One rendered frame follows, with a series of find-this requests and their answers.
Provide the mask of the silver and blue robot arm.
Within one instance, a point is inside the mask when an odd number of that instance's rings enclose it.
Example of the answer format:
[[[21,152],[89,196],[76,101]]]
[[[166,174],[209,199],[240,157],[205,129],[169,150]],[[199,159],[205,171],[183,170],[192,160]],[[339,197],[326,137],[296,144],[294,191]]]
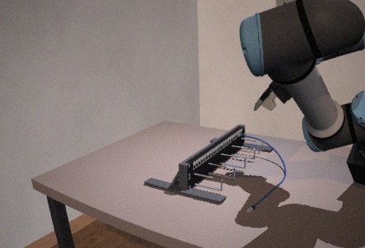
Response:
[[[365,161],[365,90],[352,103],[339,105],[316,67],[364,50],[364,31],[363,13],[349,0],[295,0],[257,12],[240,25],[250,72],[285,86],[304,115],[304,138],[314,152],[357,143]]]

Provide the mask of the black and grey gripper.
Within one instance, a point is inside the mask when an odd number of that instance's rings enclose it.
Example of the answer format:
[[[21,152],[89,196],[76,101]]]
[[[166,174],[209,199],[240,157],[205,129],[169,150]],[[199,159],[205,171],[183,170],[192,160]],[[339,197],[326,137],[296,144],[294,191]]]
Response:
[[[270,111],[273,110],[276,107],[275,100],[273,100],[276,98],[276,95],[273,92],[277,95],[277,98],[282,103],[286,103],[291,97],[290,93],[287,91],[284,85],[279,85],[274,81],[272,81],[267,90],[262,94],[262,96],[256,102],[254,111],[256,111],[260,106],[263,106]]]

